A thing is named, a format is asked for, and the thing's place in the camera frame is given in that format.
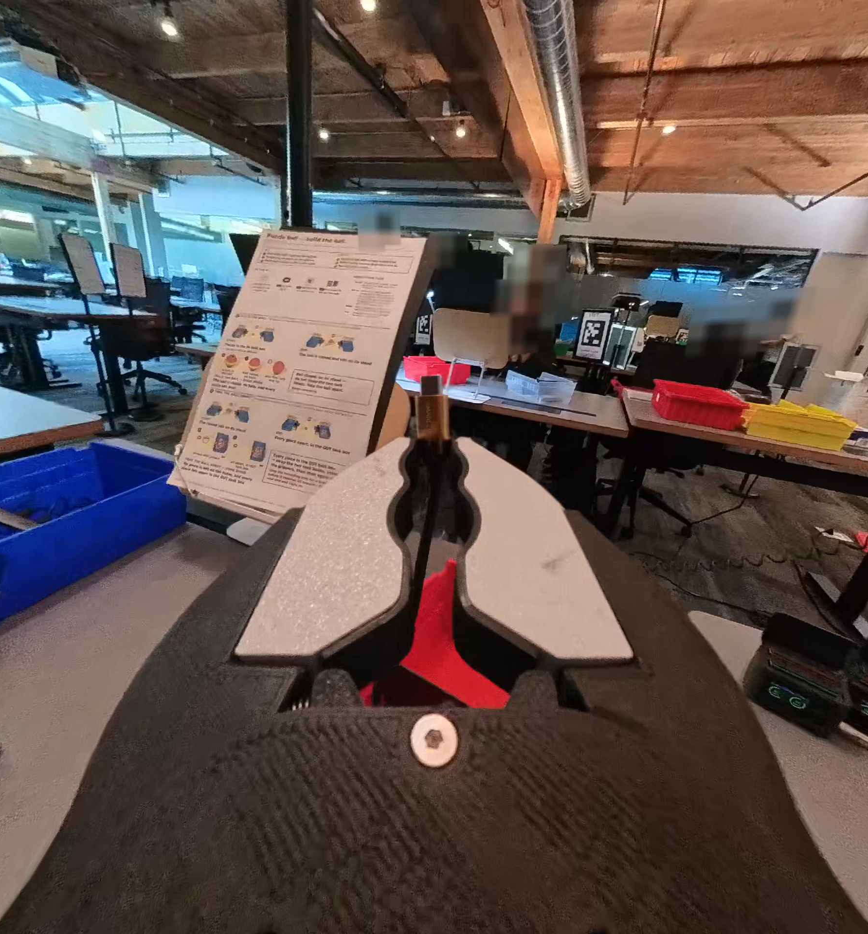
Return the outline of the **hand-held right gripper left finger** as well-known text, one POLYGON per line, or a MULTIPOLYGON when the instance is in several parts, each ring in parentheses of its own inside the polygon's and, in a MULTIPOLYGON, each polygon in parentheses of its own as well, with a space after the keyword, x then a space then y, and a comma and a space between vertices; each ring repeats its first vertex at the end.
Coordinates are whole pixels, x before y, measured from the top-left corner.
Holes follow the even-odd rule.
POLYGON ((395 513, 411 447, 395 439, 311 496, 235 646, 239 660, 325 661, 405 609, 412 570, 395 513))

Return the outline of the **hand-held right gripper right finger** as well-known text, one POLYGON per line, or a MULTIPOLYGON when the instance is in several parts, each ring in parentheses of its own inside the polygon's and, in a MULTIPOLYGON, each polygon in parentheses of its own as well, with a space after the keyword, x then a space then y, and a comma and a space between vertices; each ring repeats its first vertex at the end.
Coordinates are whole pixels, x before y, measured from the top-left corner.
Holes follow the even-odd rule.
POLYGON ((561 504, 507 461, 461 438, 458 493, 472 529, 458 564, 470 618, 543 668, 635 658, 561 504))

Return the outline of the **red plastic bin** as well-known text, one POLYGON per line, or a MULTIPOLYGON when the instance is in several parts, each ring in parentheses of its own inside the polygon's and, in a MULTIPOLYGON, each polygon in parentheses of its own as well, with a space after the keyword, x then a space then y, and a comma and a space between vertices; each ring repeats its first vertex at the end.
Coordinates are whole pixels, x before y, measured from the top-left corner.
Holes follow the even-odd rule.
POLYGON ((509 693, 475 671, 453 640, 456 561, 449 559, 424 582, 408 655, 360 690, 367 707, 471 707, 502 709, 509 693))

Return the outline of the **blue plastic bin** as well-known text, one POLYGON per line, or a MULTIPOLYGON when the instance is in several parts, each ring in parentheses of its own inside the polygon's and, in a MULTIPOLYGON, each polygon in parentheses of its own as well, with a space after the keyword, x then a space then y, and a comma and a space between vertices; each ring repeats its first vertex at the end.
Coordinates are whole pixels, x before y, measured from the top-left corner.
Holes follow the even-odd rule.
POLYGON ((186 499, 156 452, 95 441, 0 463, 0 623, 178 529, 186 499))

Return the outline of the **grey work table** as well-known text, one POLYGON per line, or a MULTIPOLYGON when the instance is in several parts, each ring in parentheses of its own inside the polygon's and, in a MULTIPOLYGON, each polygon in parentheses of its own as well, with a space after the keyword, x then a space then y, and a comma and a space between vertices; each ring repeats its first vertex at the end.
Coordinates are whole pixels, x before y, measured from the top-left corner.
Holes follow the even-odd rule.
POLYGON ((446 384, 452 434, 473 436, 474 427, 493 417, 505 424, 531 424, 578 431, 593 436, 627 439, 631 434, 622 403, 614 396, 573 391, 562 399, 538 399, 510 393, 506 383, 482 376, 474 368, 466 382, 446 384))

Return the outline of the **wooden top work table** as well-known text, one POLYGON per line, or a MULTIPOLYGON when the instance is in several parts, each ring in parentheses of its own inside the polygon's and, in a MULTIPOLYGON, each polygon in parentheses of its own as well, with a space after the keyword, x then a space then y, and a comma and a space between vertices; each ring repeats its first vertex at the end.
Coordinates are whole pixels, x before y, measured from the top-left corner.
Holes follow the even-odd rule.
POLYGON ((814 449, 672 421, 655 412, 646 392, 625 391, 621 403, 629 425, 624 472, 684 461, 868 499, 868 453, 814 449))

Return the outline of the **small red bin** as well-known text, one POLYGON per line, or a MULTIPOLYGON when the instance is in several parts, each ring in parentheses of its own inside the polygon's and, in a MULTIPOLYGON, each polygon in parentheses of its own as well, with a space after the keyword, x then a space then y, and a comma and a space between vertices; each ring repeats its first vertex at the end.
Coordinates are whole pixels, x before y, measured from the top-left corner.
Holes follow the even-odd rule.
POLYGON ((405 356, 402 362, 404 379, 420 383, 425 377, 440 377, 445 388, 462 386, 471 375, 471 366, 432 356, 405 356))

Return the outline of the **red storage bin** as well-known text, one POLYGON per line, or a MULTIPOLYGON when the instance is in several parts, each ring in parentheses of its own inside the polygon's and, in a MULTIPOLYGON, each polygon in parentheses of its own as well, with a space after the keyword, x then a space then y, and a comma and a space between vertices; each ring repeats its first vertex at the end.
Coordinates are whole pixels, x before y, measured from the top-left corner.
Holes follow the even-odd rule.
POLYGON ((671 380, 653 380, 653 410, 661 418, 719 431, 742 426, 749 403, 729 391, 671 380))

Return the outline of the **cardboard panel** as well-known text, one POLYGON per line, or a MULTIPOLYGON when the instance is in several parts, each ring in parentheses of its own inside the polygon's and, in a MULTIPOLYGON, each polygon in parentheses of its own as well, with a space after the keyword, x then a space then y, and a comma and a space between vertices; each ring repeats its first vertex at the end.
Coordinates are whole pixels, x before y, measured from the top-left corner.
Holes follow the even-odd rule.
POLYGON ((464 309, 440 308, 431 318, 434 354, 447 362, 472 362, 503 368, 510 357, 510 317, 464 309))

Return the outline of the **black and white marker tag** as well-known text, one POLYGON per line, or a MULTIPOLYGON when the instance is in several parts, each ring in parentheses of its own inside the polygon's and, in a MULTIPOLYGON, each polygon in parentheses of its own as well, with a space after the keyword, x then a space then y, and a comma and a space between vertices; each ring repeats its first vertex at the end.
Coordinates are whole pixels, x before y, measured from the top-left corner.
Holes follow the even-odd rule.
POLYGON ((612 307, 585 308, 580 323, 573 356, 592 362, 604 360, 606 347, 614 324, 616 310, 612 307))

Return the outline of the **yellow storage bin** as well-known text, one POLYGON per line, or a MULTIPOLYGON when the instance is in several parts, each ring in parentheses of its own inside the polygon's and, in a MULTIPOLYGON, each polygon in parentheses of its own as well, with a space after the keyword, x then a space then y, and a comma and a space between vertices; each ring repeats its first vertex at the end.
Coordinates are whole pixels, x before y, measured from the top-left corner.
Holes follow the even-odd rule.
POLYGON ((804 448, 841 450, 857 423, 816 404, 787 400, 775 404, 750 403, 742 415, 742 428, 752 437, 804 448))

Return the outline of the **white table with wooden edge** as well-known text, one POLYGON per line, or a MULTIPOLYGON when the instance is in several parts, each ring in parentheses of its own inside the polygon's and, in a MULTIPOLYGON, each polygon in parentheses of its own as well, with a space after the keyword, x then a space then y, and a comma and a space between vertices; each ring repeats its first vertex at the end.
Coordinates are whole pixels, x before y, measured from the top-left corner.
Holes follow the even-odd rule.
POLYGON ((0 387, 0 461, 52 450, 102 431, 98 414, 0 387))

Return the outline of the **black sign board on stand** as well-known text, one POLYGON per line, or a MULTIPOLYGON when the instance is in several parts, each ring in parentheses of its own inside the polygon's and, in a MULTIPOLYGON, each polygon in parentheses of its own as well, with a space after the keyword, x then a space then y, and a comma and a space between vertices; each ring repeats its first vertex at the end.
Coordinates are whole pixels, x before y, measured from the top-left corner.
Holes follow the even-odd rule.
POLYGON ((124 299, 145 299, 147 290, 141 251, 113 242, 110 255, 117 294, 124 299))
POLYGON ((90 309, 90 298, 105 294, 101 271, 90 242, 79 234, 61 233, 58 236, 61 249, 69 265, 74 285, 80 294, 85 313, 84 322, 90 333, 90 347, 97 366, 98 390, 105 411, 102 418, 106 427, 101 438, 121 438, 131 435, 135 427, 126 421, 130 414, 127 401, 127 386, 123 380, 117 358, 110 355, 103 341, 102 325, 90 309))

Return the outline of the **black pillar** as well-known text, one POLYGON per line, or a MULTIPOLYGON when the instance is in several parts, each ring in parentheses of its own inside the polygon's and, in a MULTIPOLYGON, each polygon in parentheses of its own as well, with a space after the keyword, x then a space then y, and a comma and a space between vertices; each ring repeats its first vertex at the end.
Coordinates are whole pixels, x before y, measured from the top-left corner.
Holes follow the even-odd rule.
POLYGON ((312 2, 287 1, 287 202, 292 228, 312 227, 312 2))

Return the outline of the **silver ventilation duct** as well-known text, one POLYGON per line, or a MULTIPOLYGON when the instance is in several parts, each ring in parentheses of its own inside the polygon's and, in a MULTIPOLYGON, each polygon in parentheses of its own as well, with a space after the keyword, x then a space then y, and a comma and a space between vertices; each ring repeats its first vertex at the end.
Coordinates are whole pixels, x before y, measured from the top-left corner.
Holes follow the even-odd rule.
POLYGON ((568 205, 583 208, 592 197, 580 90, 576 21, 571 1, 524 1, 524 15, 548 99, 568 205))

